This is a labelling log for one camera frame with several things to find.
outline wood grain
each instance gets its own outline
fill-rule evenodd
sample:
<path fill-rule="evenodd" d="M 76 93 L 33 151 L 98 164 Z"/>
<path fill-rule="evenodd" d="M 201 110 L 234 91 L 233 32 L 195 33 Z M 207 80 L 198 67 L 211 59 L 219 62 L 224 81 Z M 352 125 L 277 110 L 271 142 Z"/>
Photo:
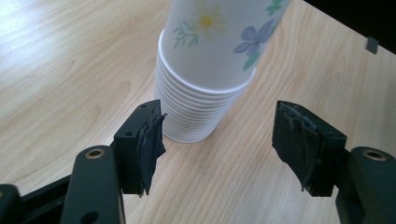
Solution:
<path fill-rule="evenodd" d="M 0 7 L 0 183 L 26 194 L 71 173 L 153 99 L 157 41 L 171 2 L 6 1 Z M 339 223 L 271 147 L 277 100 L 396 156 L 396 57 L 293 0 L 258 71 L 204 141 L 164 138 L 149 196 L 125 196 L 127 223 Z"/>

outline blue flower print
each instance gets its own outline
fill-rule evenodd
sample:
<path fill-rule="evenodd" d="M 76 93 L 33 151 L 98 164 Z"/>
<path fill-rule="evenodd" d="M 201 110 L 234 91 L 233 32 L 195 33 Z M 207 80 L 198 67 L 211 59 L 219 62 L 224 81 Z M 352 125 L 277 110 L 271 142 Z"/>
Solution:
<path fill-rule="evenodd" d="M 248 57 L 256 55 L 260 50 L 260 45 L 267 42 L 271 37 L 273 22 L 274 20 L 270 20 L 265 23 L 259 32 L 253 26 L 247 27 L 242 33 L 242 39 L 246 42 L 238 45 L 233 52 L 243 53 L 246 51 Z"/>

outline brass screw hole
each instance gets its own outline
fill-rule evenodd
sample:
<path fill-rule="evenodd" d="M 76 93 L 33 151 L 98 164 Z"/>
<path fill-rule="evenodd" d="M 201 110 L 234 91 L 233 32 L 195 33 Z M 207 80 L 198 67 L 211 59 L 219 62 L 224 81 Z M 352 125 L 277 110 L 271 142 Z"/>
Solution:
<path fill-rule="evenodd" d="M 364 150 L 363 155 L 373 161 L 385 161 L 387 159 L 382 153 L 372 150 Z"/>
<path fill-rule="evenodd" d="M 87 152 L 85 154 L 85 158 L 94 160 L 94 159 L 101 158 L 103 155 L 105 155 L 105 151 L 100 148 L 96 148 L 96 149 L 93 149 L 93 150 Z"/>

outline stack of paper cups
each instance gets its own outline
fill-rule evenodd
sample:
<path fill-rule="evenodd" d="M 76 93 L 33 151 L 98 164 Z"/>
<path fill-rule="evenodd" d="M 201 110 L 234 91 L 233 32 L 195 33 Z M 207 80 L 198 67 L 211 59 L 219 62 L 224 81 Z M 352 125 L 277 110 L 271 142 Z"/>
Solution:
<path fill-rule="evenodd" d="M 163 132 L 209 136 L 253 79 L 290 0 L 174 0 L 160 36 L 155 97 Z"/>

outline dark object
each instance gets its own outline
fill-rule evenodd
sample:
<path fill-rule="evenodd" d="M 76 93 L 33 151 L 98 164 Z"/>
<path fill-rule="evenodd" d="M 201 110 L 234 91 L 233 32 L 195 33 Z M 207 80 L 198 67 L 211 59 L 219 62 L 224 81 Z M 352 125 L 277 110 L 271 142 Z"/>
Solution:
<path fill-rule="evenodd" d="M 372 36 L 396 53 L 396 1 L 305 0 L 363 36 Z"/>
<path fill-rule="evenodd" d="M 367 38 L 366 49 L 369 50 L 370 52 L 372 52 L 373 54 L 376 54 L 376 52 L 378 50 L 378 40 L 369 36 Z"/>
<path fill-rule="evenodd" d="M 0 185 L 0 223 L 124 223 L 122 193 L 149 194 L 165 152 L 159 100 L 140 105 L 107 146 L 81 151 L 73 173 L 23 197 Z"/>
<path fill-rule="evenodd" d="M 273 147 L 311 196 L 331 196 L 341 223 L 396 223 L 396 160 L 347 137 L 304 107 L 279 101 Z"/>

